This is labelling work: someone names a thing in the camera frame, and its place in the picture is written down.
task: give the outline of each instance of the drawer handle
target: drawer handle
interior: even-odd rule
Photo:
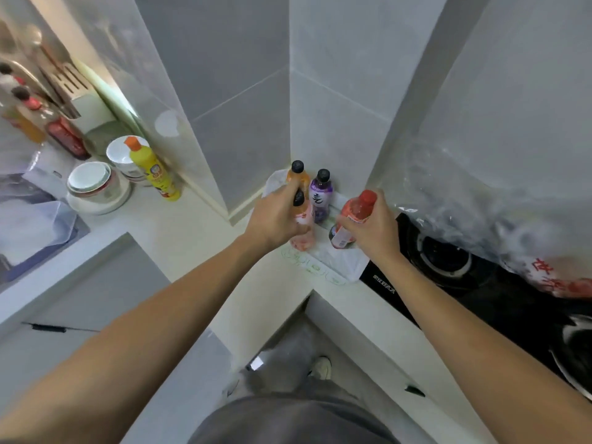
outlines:
[[[407,388],[405,388],[405,391],[407,391],[408,393],[411,393],[411,394],[415,394],[416,396],[419,396],[419,397],[426,396],[421,389],[416,388],[413,385],[407,385]]]

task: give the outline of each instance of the black bottle cap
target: black bottle cap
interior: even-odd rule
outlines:
[[[0,62],[0,73],[2,74],[11,74],[12,67],[5,62]]]
[[[317,173],[317,180],[319,182],[322,182],[322,183],[329,182],[330,178],[331,178],[331,173],[329,172],[329,170],[327,170],[325,168],[321,168],[319,170],[319,172]]]
[[[304,200],[304,192],[299,188],[296,192],[296,196],[294,196],[294,207],[300,207],[302,204],[304,204]]]
[[[304,164],[302,163],[302,160],[294,160],[292,162],[292,172],[299,175],[303,171],[304,171]]]
[[[21,101],[26,101],[31,97],[29,91],[24,87],[15,87],[11,90],[12,94]]]

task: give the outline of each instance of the orange cap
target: orange cap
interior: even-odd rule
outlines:
[[[130,135],[123,143],[125,143],[132,151],[140,151],[140,148],[142,148],[140,141],[133,135]]]

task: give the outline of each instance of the bottle cap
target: bottle cap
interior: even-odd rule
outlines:
[[[15,87],[11,90],[11,93],[21,101],[26,101],[31,97],[29,91],[24,87]]]
[[[296,195],[294,196],[294,207],[300,207],[302,204],[304,204],[304,200],[304,192],[299,188],[296,192]]]
[[[319,182],[322,182],[322,183],[329,182],[330,178],[331,178],[331,173],[329,172],[329,170],[327,170],[325,168],[321,168],[319,170],[319,172],[317,173],[317,180]]]
[[[304,171],[304,164],[302,163],[302,160],[294,160],[292,162],[292,172],[299,175],[303,171]]]
[[[372,190],[364,190],[360,195],[360,201],[368,205],[374,205],[377,199],[378,196]]]
[[[132,151],[140,151],[142,148],[140,141],[133,135],[130,135],[123,143],[125,143]]]
[[[5,62],[0,62],[0,73],[2,74],[11,74],[12,67]]]

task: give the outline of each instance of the wall tile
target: wall tile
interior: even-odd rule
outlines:
[[[229,210],[290,162],[289,86],[285,68],[191,122]]]
[[[329,169],[340,193],[359,195],[390,122],[297,72],[290,75],[290,120],[292,158],[311,176]]]
[[[136,0],[189,120],[288,64],[288,0]]]
[[[291,66],[392,119],[446,0],[290,0]]]

